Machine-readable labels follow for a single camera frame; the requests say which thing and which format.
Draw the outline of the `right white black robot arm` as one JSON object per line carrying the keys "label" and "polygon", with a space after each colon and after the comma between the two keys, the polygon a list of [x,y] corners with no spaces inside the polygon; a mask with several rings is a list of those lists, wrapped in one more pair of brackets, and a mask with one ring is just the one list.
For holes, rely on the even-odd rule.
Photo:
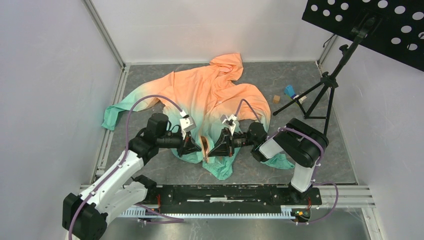
{"label": "right white black robot arm", "polygon": [[222,129],[207,156],[231,157],[236,148],[247,146],[252,146],[252,156],[263,163],[280,153],[288,154],[295,162],[288,196],[293,203],[302,204],[309,198],[315,168],[329,143],[325,134],[296,118],[272,136],[268,136],[262,123],[253,122],[246,132],[231,132],[228,127]]}

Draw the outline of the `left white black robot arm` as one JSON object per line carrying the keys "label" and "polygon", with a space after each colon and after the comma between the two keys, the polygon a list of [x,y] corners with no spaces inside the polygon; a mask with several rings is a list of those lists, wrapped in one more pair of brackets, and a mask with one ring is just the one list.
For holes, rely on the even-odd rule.
{"label": "left white black robot arm", "polygon": [[108,225],[130,207],[143,201],[153,203],[157,190],[133,181],[122,189],[122,185],[133,174],[141,170],[159,149],[175,149],[178,156],[199,152],[201,148],[192,138],[196,128],[194,119],[180,112],[177,132],[168,128],[169,118],[163,113],[154,113],[146,127],[127,142],[125,150],[116,162],[94,183],[79,194],[70,193],[63,200],[62,227],[71,240],[98,240]]}

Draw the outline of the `orange and mint hooded jacket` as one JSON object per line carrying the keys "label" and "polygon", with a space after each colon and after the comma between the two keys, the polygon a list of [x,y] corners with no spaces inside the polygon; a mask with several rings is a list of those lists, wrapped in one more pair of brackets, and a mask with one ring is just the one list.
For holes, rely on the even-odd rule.
{"label": "orange and mint hooded jacket", "polygon": [[221,116],[236,114],[239,121],[260,122],[265,130],[270,127],[271,110],[264,95],[253,84],[238,83],[243,70],[241,55],[229,53],[213,58],[206,66],[173,71],[145,82],[106,108],[102,127],[113,131],[120,112],[139,112],[158,102],[163,103],[163,113],[173,125],[180,122],[180,110],[184,110],[194,119],[196,127],[191,133],[201,151],[181,159],[202,163],[217,179],[225,180],[233,173],[235,156],[207,156],[224,127]]}

